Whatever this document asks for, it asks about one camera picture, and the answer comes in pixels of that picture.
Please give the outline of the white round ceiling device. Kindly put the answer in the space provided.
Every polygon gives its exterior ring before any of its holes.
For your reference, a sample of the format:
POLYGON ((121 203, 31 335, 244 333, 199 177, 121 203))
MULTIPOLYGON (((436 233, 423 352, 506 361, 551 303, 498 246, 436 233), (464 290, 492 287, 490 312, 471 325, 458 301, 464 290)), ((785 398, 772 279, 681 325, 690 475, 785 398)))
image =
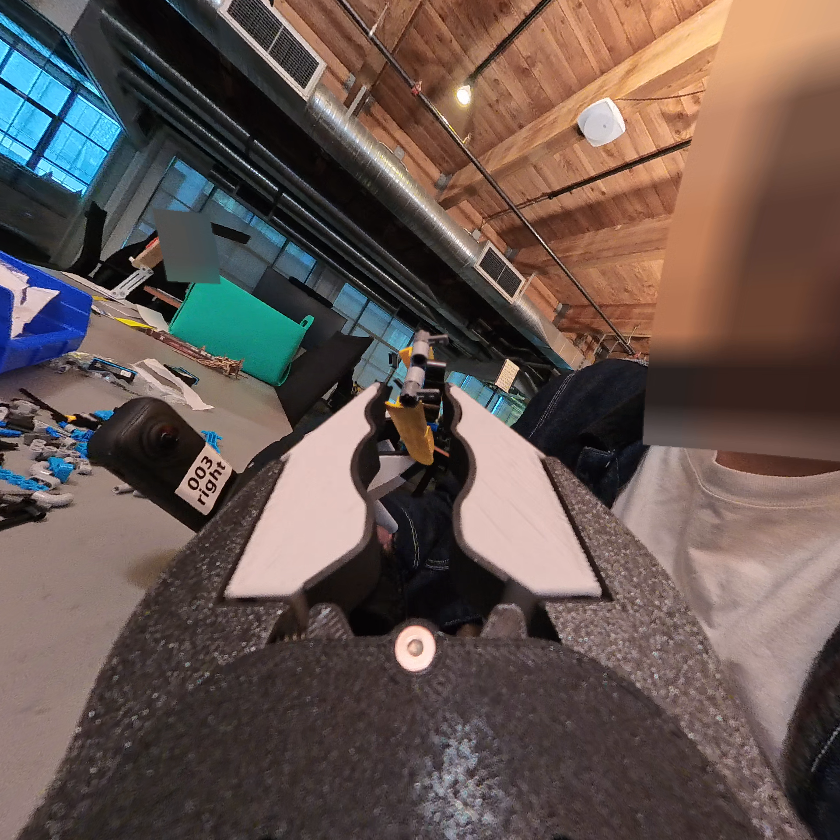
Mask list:
POLYGON ((614 142, 626 131, 623 115, 610 98, 595 101, 585 108, 577 119, 577 127, 594 148, 614 142))

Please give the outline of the blue yellow brick assembly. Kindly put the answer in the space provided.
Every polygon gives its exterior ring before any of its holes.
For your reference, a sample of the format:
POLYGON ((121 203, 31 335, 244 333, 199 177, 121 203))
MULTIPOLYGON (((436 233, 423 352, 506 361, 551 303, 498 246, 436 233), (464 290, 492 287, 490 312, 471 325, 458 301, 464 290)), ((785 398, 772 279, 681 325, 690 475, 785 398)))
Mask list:
POLYGON ((385 404, 407 453, 424 466, 434 463, 434 434, 429 424, 438 419, 447 370, 444 361, 435 360, 433 347, 447 343, 446 334, 417 330, 411 346, 399 353, 406 375, 398 399, 385 404))

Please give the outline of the white vent grille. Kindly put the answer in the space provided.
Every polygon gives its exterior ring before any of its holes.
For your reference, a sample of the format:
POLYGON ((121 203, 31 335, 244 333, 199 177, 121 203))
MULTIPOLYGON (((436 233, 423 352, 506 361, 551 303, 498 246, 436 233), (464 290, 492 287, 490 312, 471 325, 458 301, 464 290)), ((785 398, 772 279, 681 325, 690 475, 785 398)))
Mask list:
POLYGON ((310 99, 326 63, 269 2, 225 1, 218 12, 294 92, 310 99))
POLYGON ((490 241, 483 243, 474 268, 510 304, 515 304, 520 300, 529 284, 529 279, 522 275, 490 241))

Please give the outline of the dark denim jacket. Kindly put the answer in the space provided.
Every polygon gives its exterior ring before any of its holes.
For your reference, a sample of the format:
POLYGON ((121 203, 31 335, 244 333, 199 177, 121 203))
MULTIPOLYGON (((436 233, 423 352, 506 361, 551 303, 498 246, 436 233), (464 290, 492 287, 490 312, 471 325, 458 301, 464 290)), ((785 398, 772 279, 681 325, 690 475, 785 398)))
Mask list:
POLYGON ((512 429, 558 459, 610 508, 647 451, 647 373, 645 362, 604 360, 557 376, 531 399, 512 429))

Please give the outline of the teal plastic bin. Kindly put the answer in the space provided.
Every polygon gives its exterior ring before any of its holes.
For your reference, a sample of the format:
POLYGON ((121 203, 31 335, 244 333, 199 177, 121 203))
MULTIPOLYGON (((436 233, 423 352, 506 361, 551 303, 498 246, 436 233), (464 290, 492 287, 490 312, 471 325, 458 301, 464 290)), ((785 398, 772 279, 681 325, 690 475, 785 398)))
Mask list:
POLYGON ((282 385, 314 322, 294 322, 225 278, 189 286, 169 324, 170 333, 216 356, 243 362, 244 371, 282 385))

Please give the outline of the black monitor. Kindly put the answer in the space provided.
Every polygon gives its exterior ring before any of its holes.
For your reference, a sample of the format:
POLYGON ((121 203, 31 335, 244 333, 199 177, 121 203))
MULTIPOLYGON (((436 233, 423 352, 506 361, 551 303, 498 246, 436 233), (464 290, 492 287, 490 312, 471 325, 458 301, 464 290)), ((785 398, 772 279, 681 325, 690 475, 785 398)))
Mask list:
POLYGON ((313 317, 313 322, 303 337, 301 347, 318 348, 335 333, 340 333, 346 318, 333 309, 332 303, 294 277, 286 277, 267 268, 257 282, 252 294, 294 322, 313 317))

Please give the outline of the black tilted panel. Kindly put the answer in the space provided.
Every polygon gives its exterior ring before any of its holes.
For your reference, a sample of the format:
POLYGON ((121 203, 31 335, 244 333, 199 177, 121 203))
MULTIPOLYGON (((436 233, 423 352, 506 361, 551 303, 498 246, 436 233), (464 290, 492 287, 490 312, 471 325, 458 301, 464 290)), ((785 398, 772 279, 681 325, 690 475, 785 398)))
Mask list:
POLYGON ((275 386, 290 427, 297 426, 334 385, 344 380, 352 382, 355 366, 372 343, 370 337, 336 332, 290 364, 285 381, 275 386))

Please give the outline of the clear plastic bags bundle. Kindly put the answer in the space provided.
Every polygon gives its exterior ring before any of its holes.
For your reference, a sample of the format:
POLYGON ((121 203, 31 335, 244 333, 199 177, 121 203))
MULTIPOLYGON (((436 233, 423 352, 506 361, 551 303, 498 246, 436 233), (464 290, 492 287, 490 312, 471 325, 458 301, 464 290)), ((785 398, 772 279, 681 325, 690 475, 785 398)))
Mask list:
POLYGON ((23 271, 13 268, 4 261, 1 262, 1 286, 11 291, 13 295, 10 326, 12 339, 19 337, 47 303, 60 294, 56 289, 31 285, 28 276, 23 271))

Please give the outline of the wooden white desk lamp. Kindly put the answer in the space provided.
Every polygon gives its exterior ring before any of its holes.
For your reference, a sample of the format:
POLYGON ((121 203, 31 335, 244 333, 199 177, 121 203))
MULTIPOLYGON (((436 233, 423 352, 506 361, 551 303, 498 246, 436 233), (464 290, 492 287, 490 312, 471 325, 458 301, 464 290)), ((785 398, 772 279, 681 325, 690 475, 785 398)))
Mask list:
POLYGON ((115 288, 107 292, 107 295, 112 300, 127 300, 131 293, 139 287, 144 286, 152 278, 154 269, 163 262, 160 238, 157 236, 153 237, 142 252, 135 257, 129 258, 129 262, 133 267, 133 272, 115 288))

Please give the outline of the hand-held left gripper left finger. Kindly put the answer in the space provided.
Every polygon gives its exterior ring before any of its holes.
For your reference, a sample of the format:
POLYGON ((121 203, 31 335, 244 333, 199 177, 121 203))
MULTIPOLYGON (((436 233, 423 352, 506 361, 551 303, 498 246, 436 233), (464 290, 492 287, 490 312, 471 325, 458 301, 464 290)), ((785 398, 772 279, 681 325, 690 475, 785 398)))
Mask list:
POLYGON ((388 394, 368 387, 283 457, 225 599, 286 601, 305 622, 310 606, 350 614, 373 592, 381 555, 368 490, 388 394))

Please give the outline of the blue plastic bin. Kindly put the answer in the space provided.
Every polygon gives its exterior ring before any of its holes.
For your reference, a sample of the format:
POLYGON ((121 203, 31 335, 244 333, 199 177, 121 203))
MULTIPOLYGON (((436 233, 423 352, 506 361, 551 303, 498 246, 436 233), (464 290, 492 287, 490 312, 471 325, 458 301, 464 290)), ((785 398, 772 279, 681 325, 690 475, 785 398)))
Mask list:
POLYGON ((1 372, 7 373, 50 361, 81 346, 88 332, 92 298, 43 269, 2 253, 2 261, 23 271, 35 287, 52 288, 59 295, 47 303, 24 328, 19 337, 10 337, 12 292, 2 287, 1 372))

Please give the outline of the black ceiling pipe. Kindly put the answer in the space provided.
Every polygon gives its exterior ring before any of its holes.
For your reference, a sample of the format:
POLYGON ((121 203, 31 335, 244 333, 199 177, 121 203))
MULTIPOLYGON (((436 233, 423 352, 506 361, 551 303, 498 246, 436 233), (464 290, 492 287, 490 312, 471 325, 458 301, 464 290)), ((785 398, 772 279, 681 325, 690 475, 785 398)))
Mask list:
POLYGON ((525 218, 523 213, 516 207, 514 202, 510 199, 509 195, 504 191, 504 189, 495 180, 495 178, 488 172, 487 168, 480 162, 479 158, 477 158, 471 151, 469 151, 467 145, 465 145, 464 141, 460 139, 459 135, 449 123, 449 121, 446 119, 446 117, 443 115, 443 113, 441 113, 441 111, 438 110, 438 108, 423 92, 421 81, 415 80, 405 71, 403 66, 397 61, 392 52, 388 48, 386 48, 384 44, 380 41, 380 39, 373 34, 373 29, 366 27, 363 18, 357 13, 357 11, 352 7, 352 5, 349 2, 338 1, 338 5, 349 16, 350 20, 353 21, 355 26, 366 36, 366 38, 370 41, 370 43, 377 50, 380 56, 385 60, 386 65, 390 68, 393 68, 397 76, 399 76, 399 78, 401 78, 402 81, 411 89, 412 95, 421 102, 423 107, 434 117, 436 122, 444 129, 448 137, 455 142, 456 146, 468 159, 469 163, 471 163, 474 166, 474 168, 484 179, 484 181, 499 196, 499 198, 502 200, 502 202, 504 202, 507 208, 512 211, 512 213, 518 219, 518 221, 536 239, 540 248, 551 258, 552 262, 558 268, 560 268, 560 270, 565 274, 565 276, 577 289, 577 291, 579 291, 580 294, 582 294, 582 297, 595 311, 596 315, 604 321, 606 327, 614 334, 616 340, 621 345, 625 353, 629 357, 634 358, 636 356, 636 353, 632 344, 630 344, 629 339, 624 337, 620 329, 613 323, 612 320, 609 319, 609 317, 606 315, 601 306, 594 300, 590 292, 576 279, 571 269, 569 269, 561 260, 561 258, 554 253, 548 242, 539 234, 537 229, 529 222, 529 220, 525 218))

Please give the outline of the person's left forearm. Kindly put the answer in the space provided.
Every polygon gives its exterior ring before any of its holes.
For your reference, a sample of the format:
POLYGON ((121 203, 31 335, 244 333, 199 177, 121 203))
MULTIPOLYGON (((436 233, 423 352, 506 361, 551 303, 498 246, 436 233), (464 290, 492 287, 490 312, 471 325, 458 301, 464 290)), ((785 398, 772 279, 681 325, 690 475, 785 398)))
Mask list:
POLYGON ((839 838, 839 630, 805 680, 783 753, 784 790, 814 837, 839 838))

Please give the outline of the small clear parts bag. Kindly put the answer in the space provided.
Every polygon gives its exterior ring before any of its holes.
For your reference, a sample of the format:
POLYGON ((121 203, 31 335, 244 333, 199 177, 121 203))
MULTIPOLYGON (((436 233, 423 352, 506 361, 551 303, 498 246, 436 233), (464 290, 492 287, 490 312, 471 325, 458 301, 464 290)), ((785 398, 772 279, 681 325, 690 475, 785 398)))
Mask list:
POLYGON ((213 406, 205 403, 191 386, 155 359, 125 366, 89 353, 74 352, 59 357, 54 365, 67 365, 85 375, 115 385, 132 396, 150 396, 198 412, 213 410, 213 406))

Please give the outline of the silver ventilation duct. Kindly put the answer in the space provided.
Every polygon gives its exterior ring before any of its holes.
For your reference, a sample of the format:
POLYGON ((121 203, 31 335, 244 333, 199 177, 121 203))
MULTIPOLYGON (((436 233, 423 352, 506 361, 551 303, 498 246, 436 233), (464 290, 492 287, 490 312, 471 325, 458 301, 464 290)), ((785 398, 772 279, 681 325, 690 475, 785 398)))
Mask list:
POLYGON ((330 89, 318 84, 301 113, 301 125, 342 167, 392 211, 477 295, 544 352, 573 370, 588 361, 527 297, 505 299, 476 270, 482 245, 438 205, 386 152, 375 136, 348 114, 330 89))

